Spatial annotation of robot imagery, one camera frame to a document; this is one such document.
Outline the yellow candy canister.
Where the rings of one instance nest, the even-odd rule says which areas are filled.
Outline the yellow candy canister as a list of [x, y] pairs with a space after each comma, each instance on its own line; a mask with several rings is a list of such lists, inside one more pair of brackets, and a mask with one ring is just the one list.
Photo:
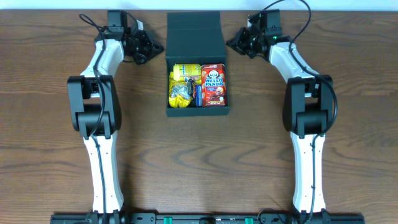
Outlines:
[[175, 64], [172, 78], [176, 81], [198, 81], [201, 78], [201, 65], [194, 63]]

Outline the black gift box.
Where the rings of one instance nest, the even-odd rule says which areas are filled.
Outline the black gift box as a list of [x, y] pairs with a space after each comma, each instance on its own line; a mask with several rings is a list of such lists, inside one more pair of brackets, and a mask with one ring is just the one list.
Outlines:
[[227, 64], [218, 11], [169, 12], [165, 48], [166, 78], [175, 64]]

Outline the red Hello Panda box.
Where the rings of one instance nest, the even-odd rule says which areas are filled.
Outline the red Hello Panda box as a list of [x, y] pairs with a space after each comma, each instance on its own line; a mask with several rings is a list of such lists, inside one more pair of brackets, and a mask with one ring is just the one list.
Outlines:
[[203, 107], [227, 105], [224, 64], [205, 64], [201, 66], [201, 89]]

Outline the black Mars candy bar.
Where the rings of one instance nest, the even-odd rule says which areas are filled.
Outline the black Mars candy bar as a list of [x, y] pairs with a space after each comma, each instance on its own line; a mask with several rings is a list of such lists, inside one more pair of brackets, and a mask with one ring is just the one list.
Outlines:
[[191, 107], [196, 107], [196, 98], [197, 98], [197, 91], [196, 91], [196, 83], [193, 79], [189, 79], [187, 81], [187, 87], [188, 87], [188, 94], [192, 98], [192, 102], [190, 103]]

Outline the yellow snack pouch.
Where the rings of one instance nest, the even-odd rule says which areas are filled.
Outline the yellow snack pouch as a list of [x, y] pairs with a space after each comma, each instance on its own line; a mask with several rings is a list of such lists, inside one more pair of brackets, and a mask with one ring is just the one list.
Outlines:
[[186, 108], [192, 102], [188, 94], [186, 81], [176, 81], [172, 78], [173, 72], [169, 75], [169, 106], [172, 108]]

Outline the blue Eclipse mint tin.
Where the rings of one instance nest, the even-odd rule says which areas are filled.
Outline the blue Eclipse mint tin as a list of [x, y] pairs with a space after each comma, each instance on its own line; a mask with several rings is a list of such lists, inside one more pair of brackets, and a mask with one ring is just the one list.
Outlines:
[[201, 87], [201, 85], [196, 85], [195, 91], [196, 91], [195, 106], [202, 107], [202, 87]]

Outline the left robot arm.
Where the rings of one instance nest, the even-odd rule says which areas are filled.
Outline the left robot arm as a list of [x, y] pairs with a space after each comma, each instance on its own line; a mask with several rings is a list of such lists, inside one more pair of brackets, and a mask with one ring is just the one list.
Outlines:
[[87, 223], [121, 223], [123, 213], [116, 158], [116, 141], [121, 128], [121, 106], [114, 77], [121, 63], [145, 64], [164, 51], [164, 47], [143, 23], [124, 10], [109, 10], [108, 23], [98, 26], [86, 14], [80, 19], [93, 26], [95, 52], [79, 76], [67, 80], [72, 125], [83, 138], [89, 154], [93, 179], [93, 206]]

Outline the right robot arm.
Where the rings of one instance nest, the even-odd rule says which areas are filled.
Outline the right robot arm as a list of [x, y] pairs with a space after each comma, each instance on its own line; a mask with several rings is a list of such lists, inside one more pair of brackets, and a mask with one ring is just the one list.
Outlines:
[[295, 158], [293, 208], [297, 223], [322, 223], [326, 210], [322, 189], [322, 152], [336, 119], [333, 80], [316, 72], [299, 54], [295, 39], [283, 34], [279, 10], [261, 10], [229, 41], [249, 58], [261, 57], [286, 82], [282, 122], [290, 133]]

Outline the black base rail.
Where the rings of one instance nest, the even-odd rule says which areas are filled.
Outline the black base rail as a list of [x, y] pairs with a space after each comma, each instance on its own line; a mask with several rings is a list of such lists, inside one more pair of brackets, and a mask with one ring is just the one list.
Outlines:
[[326, 211], [314, 213], [307, 219], [304, 215], [262, 213], [260, 215], [156, 215], [154, 213], [113, 213], [106, 216], [109, 224], [364, 224], [362, 215], [334, 215]]

